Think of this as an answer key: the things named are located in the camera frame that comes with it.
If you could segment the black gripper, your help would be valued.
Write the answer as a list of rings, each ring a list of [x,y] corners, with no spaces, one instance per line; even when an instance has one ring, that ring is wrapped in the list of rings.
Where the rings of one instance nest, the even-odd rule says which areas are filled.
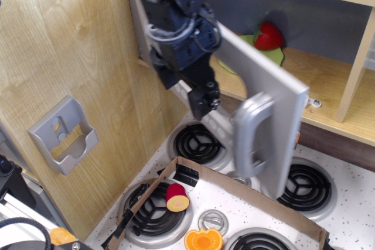
[[[219,85],[209,62],[220,47],[218,25],[195,23],[175,33],[149,25],[148,37],[152,66],[164,87],[168,90],[182,80],[191,88],[188,99],[196,120],[216,110],[220,105]]]

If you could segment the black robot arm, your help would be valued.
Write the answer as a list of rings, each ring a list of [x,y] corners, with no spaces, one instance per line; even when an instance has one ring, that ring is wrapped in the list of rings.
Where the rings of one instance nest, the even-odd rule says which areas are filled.
[[[206,0],[141,0],[151,40],[151,60],[165,88],[180,80],[191,90],[188,102],[201,120],[220,104],[219,85],[209,65],[221,45],[219,24]]]

